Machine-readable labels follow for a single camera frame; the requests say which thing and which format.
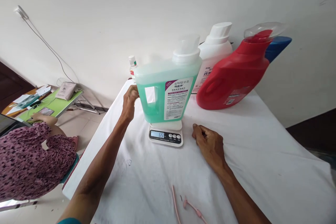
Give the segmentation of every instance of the white bottle cap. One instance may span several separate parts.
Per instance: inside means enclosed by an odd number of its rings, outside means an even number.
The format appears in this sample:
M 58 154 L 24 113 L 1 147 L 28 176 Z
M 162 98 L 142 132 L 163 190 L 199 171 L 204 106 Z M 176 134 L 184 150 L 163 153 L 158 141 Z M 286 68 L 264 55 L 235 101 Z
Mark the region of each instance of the white bottle cap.
M 129 63 L 131 65 L 137 65 L 137 61 L 135 60 L 135 56 L 134 55 L 129 56 L 128 60 L 129 60 Z
M 190 34 L 180 37 L 178 46 L 173 52 L 173 61 L 180 63 L 189 63 L 200 56 L 200 36 L 197 34 Z
M 208 44 L 223 44 L 229 38 L 229 31 L 231 29 L 231 22 L 224 22 L 215 24 L 211 28 L 210 34 L 205 39 Z

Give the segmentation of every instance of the white detergent bottle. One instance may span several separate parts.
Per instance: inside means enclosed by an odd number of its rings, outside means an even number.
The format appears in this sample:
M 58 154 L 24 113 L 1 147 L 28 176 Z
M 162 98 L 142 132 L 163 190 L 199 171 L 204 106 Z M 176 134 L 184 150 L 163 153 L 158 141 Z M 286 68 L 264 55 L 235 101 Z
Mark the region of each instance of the white detergent bottle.
M 171 59 L 141 65 L 134 70 L 147 122 L 182 119 L 202 65 L 199 37 L 194 34 L 180 38 Z
M 205 42 L 198 47 L 201 50 L 199 56 L 203 63 L 192 90 L 193 95 L 197 94 L 214 65 L 232 53 L 232 46 L 228 40 L 231 25 L 231 22 L 215 24 Z

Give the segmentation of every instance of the white tablecloth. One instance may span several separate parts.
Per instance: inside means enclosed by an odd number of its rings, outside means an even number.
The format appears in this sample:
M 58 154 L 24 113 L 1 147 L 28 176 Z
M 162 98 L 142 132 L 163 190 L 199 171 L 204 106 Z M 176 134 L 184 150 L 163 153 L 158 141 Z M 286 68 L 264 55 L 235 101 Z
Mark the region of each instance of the white tablecloth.
M 121 89 L 100 123 L 79 164 L 63 189 L 71 198 L 89 164 L 112 132 L 122 110 Z M 186 195 L 209 224 L 237 223 L 225 191 L 191 137 L 192 124 L 202 124 L 224 138 L 225 158 L 238 181 L 274 223 L 336 223 L 336 188 L 330 166 L 298 144 L 255 91 L 239 104 L 204 110 L 190 98 L 184 117 L 181 148 L 148 139 L 148 123 L 140 100 L 119 149 L 94 222 L 177 223 L 171 186 L 183 224 L 202 223 Z

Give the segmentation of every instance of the bottle label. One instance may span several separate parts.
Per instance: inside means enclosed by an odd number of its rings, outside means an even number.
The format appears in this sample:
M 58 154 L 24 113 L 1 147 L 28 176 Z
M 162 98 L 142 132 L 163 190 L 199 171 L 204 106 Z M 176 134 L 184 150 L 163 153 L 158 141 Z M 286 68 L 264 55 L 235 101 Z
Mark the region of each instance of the bottle label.
M 181 118 L 194 78 L 166 82 L 164 120 Z
M 131 73 L 132 80 L 133 80 L 133 84 L 135 84 L 135 85 L 136 85 L 136 84 L 137 84 L 137 82 L 135 81 L 134 71 L 131 69 L 129 72 Z
M 240 102 L 249 92 L 252 91 L 252 89 L 253 87 L 247 86 L 241 89 L 233 90 L 223 104 L 231 105 Z
M 195 86 L 192 90 L 192 93 L 197 93 L 199 91 L 199 89 L 201 88 L 201 86 L 203 85 L 207 77 L 209 76 L 209 74 L 211 74 L 212 68 L 213 66 L 202 64 L 201 69 L 199 70 L 199 74 L 197 76 L 196 82 L 195 82 Z

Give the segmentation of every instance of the clear bottle cap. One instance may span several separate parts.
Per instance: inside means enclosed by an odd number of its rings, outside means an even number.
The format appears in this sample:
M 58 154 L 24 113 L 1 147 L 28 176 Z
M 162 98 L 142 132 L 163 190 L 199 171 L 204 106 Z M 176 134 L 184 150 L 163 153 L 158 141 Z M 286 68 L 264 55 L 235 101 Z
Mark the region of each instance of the clear bottle cap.
M 279 22 L 266 22 L 257 24 L 244 31 L 244 38 L 249 43 L 262 43 L 271 41 L 287 28 L 286 24 Z
M 200 55 L 200 36 L 197 34 L 189 34 L 179 38 L 177 48 L 174 51 L 173 61 L 187 62 L 194 57 Z
M 129 56 L 129 57 L 128 57 L 128 60 L 129 60 L 129 63 L 130 63 L 131 65 L 136 65 L 136 64 L 137 64 L 134 55 Z

